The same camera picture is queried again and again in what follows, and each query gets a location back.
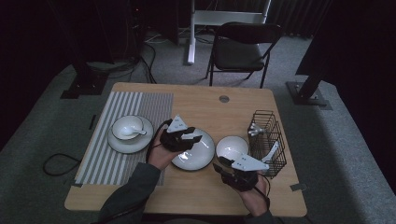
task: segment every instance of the black chair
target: black chair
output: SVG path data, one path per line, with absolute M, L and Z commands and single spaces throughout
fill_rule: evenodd
M 282 36 L 282 29 L 275 24 L 227 22 L 216 31 L 210 54 L 206 77 L 210 73 L 210 83 L 213 83 L 213 73 L 249 73 L 249 79 L 255 71 L 262 72 L 264 83 L 270 61 L 270 51 Z M 259 44 L 269 47 L 262 54 Z

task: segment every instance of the person's arm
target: person's arm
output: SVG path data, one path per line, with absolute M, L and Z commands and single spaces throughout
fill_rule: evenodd
M 161 170 L 164 170 L 179 154 L 165 149 L 160 142 L 162 131 L 159 131 L 150 151 L 148 163 L 138 163 L 128 183 L 120 187 L 106 200 L 99 213 L 99 221 L 120 214 L 128 209 L 133 212 L 119 216 L 107 222 L 114 223 L 140 223 L 146 199 L 154 191 Z
M 235 190 L 239 197 L 241 197 L 246 209 L 250 212 L 245 217 L 247 224 L 272 224 L 274 218 L 269 210 L 269 199 L 264 198 L 257 190 L 265 194 L 267 185 L 264 179 L 259 176 L 259 181 L 256 184 L 256 189 L 248 191 Z

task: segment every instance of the tripod base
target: tripod base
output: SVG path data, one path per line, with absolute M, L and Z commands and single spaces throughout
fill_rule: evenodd
M 314 94 L 308 99 L 301 97 L 299 91 L 303 84 L 303 82 L 286 82 L 291 98 L 296 105 L 318 105 L 322 110 L 332 110 L 329 101 L 323 99 L 319 89 L 316 89 Z
M 108 73 L 92 71 L 93 79 L 89 82 L 82 81 L 76 76 L 69 90 L 64 91 L 61 99 L 77 99 L 80 95 L 100 95 L 106 85 Z

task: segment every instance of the sleeve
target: sleeve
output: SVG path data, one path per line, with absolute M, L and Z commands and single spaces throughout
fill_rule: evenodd
M 259 217 L 254 217 L 251 214 L 245 217 L 246 224 L 274 224 L 274 218 L 271 212 L 268 210 L 266 213 Z
M 142 202 L 154 191 L 160 174 L 161 171 L 155 166 L 138 163 L 128 183 L 114 191 L 105 201 L 99 213 L 99 221 L 137 206 L 132 213 L 117 217 L 107 223 L 140 223 L 145 208 Z

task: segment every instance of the spoon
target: spoon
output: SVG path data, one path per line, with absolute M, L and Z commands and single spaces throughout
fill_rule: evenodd
M 146 131 L 137 130 L 137 129 L 133 128 L 133 127 L 123 127 L 122 130 L 120 131 L 120 134 L 122 134 L 124 136 L 129 136 L 129 135 L 132 135 L 134 133 L 146 134 Z

